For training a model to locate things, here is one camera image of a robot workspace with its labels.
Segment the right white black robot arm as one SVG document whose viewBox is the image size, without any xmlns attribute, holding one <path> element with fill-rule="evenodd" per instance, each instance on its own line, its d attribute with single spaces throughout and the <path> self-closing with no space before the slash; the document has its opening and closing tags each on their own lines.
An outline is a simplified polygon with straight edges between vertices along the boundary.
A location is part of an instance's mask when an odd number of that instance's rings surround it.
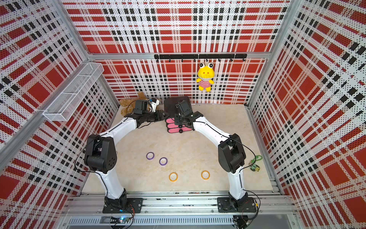
<svg viewBox="0 0 366 229">
<path fill-rule="evenodd" d="M 243 171 L 246 153 L 241 138 L 237 134 L 228 134 L 210 123 L 200 112 L 186 116 L 176 114 L 175 122 L 191 128 L 208 138 L 218 149 L 218 162 L 227 172 L 229 180 L 229 197 L 239 202 L 247 199 Z"/>
</svg>

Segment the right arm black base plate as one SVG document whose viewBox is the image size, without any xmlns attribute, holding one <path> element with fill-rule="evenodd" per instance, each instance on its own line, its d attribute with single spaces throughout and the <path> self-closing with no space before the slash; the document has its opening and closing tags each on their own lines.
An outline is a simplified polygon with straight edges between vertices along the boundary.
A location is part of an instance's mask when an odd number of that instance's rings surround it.
<svg viewBox="0 0 366 229">
<path fill-rule="evenodd" d="M 229 196 L 227 198 L 217 198 L 217 206 L 220 213 L 256 213 L 257 211 L 254 198 L 248 197 L 247 194 L 245 194 L 239 200 L 236 200 L 232 196 Z"/>
</svg>

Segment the black drawer cabinet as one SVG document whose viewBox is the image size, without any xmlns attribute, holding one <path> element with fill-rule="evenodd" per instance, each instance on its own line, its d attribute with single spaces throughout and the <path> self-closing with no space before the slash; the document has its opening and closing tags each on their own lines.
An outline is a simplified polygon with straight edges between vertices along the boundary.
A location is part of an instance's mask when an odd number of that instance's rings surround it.
<svg viewBox="0 0 366 229">
<path fill-rule="evenodd" d="M 168 114 L 165 119 L 167 131 L 170 134 L 194 131 L 190 117 L 193 109 L 189 97 L 170 97 L 164 101 L 164 111 Z"/>
</svg>

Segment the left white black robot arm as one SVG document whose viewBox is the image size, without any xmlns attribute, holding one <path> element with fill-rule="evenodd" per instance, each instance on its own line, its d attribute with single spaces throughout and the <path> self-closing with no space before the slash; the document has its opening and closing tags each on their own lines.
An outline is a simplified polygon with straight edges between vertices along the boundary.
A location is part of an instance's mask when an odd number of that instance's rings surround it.
<svg viewBox="0 0 366 229">
<path fill-rule="evenodd" d="M 128 114 L 111 129 L 88 137 L 84 164 L 92 173 L 97 175 L 105 189 L 107 198 L 119 199 L 125 192 L 115 169 L 117 163 L 116 144 L 143 123 L 163 121 L 168 116 L 169 114 L 163 110 L 143 114 Z"/>
</svg>

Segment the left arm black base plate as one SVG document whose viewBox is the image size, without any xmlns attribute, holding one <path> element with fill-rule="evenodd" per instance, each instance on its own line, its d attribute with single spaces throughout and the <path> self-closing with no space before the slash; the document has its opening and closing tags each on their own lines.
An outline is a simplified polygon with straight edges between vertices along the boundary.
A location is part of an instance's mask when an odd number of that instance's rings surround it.
<svg viewBox="0 0 366 229">
<path fill-rule="evenodd" d="M 105 197 L 103 213 L 140 213 L 142 205 L 143 198 L 127 198 L 125 194 L 118 199 Z"/>
</svg>

